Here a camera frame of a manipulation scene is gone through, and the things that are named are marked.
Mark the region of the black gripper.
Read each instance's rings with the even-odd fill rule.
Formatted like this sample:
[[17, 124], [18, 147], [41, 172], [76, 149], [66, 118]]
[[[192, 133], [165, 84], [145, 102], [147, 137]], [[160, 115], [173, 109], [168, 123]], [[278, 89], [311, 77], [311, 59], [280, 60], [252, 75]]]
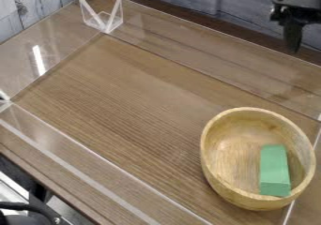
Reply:
[[283, 25], [283, 39], [288, 50], [296, 53], [303, 27], [321, 23], [321, 0], [270, 0], [270, 20]]

